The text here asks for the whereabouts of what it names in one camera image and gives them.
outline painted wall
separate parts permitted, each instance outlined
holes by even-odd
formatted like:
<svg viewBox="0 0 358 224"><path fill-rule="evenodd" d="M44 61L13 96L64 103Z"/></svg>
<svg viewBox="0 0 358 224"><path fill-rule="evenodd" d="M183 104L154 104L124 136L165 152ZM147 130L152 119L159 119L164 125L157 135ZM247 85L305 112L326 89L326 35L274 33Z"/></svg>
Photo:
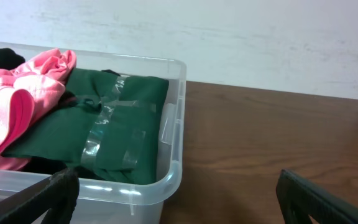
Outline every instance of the painted wall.
<svg viewBox="0 0 358 224"><path fill-rule="evenodd" d="M0 0L0 41L175 58L192 81L358 99L358 0Z"/></svg>

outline folded green garment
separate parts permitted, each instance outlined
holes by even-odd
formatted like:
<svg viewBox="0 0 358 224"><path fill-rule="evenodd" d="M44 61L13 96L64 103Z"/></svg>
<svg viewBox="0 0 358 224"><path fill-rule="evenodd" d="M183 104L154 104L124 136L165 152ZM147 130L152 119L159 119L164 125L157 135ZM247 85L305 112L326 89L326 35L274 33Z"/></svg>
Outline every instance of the folded green garment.
<svg viewBox="0 0 358 224"><path fill-rule="evenodd" d="M63 161L104 180L154 183L168 84L168 80L156 77L123 79L75 68L66 91L83 103L51 112L2 155Z"/></svg>

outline crumpled pink clothing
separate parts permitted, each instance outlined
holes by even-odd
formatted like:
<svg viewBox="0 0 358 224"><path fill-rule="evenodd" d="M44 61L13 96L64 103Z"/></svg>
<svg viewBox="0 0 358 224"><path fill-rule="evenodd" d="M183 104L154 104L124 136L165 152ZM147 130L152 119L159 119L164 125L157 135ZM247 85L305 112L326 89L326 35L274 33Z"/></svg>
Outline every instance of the crumpled pink clothing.
<svg viewBox="0 0 358 224"><path fill-rule="evenodd" d="M1 153L58 103L75 64L73 51L52 49L11 71L0 69L0 169L19 170L28 163Z"/></svg>

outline wooden table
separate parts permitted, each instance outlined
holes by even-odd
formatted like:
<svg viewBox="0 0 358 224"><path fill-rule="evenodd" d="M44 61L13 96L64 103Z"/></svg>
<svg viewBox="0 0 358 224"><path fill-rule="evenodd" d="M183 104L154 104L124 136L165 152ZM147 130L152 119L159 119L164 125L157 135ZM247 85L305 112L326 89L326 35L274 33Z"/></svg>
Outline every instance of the wooden table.
<svg viewBox="0 0 358 224"><path fill-rule="evenodd" d="M183 178L161 223L283 223L284 168L358 207L358 100L188 82Z"/></svg>

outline pink satin cloth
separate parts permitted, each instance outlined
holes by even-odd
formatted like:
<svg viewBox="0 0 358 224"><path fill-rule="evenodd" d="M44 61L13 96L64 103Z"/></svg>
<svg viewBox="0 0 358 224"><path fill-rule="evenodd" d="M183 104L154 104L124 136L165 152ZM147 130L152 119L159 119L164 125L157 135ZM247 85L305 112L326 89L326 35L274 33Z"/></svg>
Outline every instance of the pink satin cloth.
<svg viewBox="0 0 358 224"><path fill-rule="evenodd" d="M57 105L76 55L58 49L38 54L13 70L0 69L0 169L20 170L28 159L1 153L26 129Z"/></svg>

